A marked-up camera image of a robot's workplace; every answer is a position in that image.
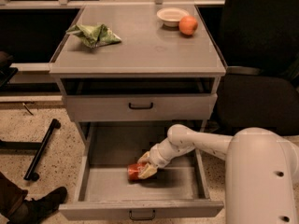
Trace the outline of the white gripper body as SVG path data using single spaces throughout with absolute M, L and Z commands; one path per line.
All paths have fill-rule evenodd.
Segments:
M 168 149 L 161 144 L 156 144 L 149 151 L 149 162 L 156 168 L 164 168 L 169 164 Z

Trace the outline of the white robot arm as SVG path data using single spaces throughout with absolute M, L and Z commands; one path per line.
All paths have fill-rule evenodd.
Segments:
M 226 224 L 298 224 L 293 186 L 299 181 L 299 147 L 265 129 L 230 136 L 173 125 L 139 159 L 146 166 L 138 177 L 146 179 L 195 149 L 225 161 Z

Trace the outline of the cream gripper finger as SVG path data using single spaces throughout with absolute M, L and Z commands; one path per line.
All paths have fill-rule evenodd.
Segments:
M 157 173 L 157 168 L 151 164 L 146 163 L 138 168 L 138 178 L 147 179 Z
M 147 151 L 145 152 L 139 159 L 138 163 L 147 163 L 150 161 L 150 153 Z

